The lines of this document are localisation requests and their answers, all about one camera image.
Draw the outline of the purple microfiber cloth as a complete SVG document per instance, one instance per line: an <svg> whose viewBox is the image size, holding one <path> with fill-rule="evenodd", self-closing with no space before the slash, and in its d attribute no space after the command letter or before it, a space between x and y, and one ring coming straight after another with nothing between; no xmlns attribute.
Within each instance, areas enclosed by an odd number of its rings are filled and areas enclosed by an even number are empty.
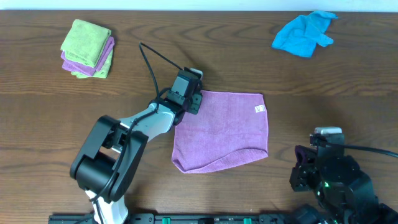
<svg viewBox="0 0 398 224"><path fill-rule="evenodd" d="M175 127L172 162L184 174L245 165L269 155L268 115L260 93L203 91L197 114Z"/></svg>

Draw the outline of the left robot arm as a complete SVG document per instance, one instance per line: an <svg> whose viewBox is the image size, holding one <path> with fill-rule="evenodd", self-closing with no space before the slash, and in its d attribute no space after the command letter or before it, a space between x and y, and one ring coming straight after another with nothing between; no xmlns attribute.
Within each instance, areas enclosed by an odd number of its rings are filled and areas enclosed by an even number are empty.
<svg viewBox="0 0 398 224"><path fill-rule="evenodd" d="M94 208L92 223L125 223L129 212L124 194L149 141L178 125L185 113L197 114L202 100L203 72L179 70L174 84L148 107L128 118L100 117L70 168Z"/></svg>

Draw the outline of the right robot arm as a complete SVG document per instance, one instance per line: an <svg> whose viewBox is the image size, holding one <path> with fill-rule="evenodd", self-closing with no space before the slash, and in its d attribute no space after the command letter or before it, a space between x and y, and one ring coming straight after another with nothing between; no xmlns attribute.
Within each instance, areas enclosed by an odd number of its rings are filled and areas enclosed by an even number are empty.
<svg viewBox="0 0 398 224"><path fill-rule="evenodd" d="M290 184L295 192L312 191L329 217L311 223L397 223L397 212L374 193L371 178L345 149L375 152L397 157L391 151L345 144L345 135L314 133L311 147L297 145L297 162Z"/></svg>

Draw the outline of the bottom green folded cloth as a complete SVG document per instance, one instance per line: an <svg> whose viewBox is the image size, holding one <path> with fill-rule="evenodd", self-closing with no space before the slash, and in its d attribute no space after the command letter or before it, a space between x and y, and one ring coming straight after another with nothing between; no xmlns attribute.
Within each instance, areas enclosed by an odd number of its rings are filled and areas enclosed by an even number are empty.
<svg viewBox="0 0 398 224"><path fill-rule="evenodd" d="M92 78L106 78L108 76L109 70L111 68L112 58L113 58L113 50L110 51L108 57L104 61L104 64L103 64L102 68L98 72L95 72L93 74ZM80 72L71 72L71 74L76 76L77 78L80 78L80 79L89 78L90 77L90 76L85 75L85 74L80 73Z"/></svg>

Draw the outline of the green folded cloth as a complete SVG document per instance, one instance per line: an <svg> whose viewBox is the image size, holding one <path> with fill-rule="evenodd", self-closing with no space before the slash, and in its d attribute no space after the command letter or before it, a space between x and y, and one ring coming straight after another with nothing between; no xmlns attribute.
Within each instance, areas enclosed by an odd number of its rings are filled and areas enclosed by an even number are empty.
<svg viewBox="0 0 398 224"><path fill-rule="evenodd" d="M94 68L110 35L107 28L75 19L60 50L67 60Z"/></svg>
<svg viewBox="0 0 398 224"><path fill-rule="evenodd" d="M102 68L98 72L95 72L93 74L92 78L106 78L108 76L109 70L111 68L112 58L113 58L113 50L110 51L108 57L104 61L104 64L103 64ZM80 73L80 72L71 72L71 74L76 76L77 78L80 78L80 79L89 78L90 77L90 76L85 75L85 74Z"/></svg>

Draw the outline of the top green folded cloth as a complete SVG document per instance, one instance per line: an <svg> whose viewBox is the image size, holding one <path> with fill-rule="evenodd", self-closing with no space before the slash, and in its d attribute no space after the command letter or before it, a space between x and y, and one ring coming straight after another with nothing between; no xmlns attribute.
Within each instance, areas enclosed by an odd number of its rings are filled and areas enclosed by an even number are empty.
<svg viewBox="0 0 398 224"><path fill-rule="evenodd" d="M107 28L75 19L60 50L67 60L94 68L110 35Z"/></svg>

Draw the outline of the crumpled blue cloth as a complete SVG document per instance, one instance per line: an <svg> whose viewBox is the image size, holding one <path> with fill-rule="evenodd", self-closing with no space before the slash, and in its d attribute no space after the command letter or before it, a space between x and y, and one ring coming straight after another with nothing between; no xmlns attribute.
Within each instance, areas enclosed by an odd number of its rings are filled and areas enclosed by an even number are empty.
<svg viewBox="0 0 398 224"><path fill-rule="evenodd" d="M336 14L325 11L299 15L277 33L271 47L299 57L311 58L316 46L327 47L334 42L325 32L332 20L337 18Z"/></svg>

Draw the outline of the purple folded cloth in stack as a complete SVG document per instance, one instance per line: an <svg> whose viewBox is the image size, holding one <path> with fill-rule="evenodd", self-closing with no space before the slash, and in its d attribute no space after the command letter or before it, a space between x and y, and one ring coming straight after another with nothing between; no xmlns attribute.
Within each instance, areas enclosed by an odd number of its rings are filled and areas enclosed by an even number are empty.
<svg viewBox="0 0 398 224"><path fill-rule="evenodd" d="M98 72L102 68L104 61L108 57L110 51L113 50L114 44L115 44L114 38L109 37L104 46L103 53L99 56L99 60L94 67L89 67L89 66L83 65L81 63L68 60L65 57L65 52L62 52L62 54L61 54L61 58L63 59L62 68L69 72L80 72L80 73L88 75L88 76L90 76L90 78L92 78L93 74L95 72Z"/></svg>

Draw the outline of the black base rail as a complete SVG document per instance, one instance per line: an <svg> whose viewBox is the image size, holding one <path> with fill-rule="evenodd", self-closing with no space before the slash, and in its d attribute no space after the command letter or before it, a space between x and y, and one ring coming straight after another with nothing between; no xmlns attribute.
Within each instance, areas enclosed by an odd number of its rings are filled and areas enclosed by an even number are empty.
<svg viewBox="0 0 398 224"><path fill-rule="evenodd" d="M92 214L51 215L48 224L100 223ZM262 215L154 215L137 213L130 215L125 224L287 224L292 219L283 214Z"/></svg>

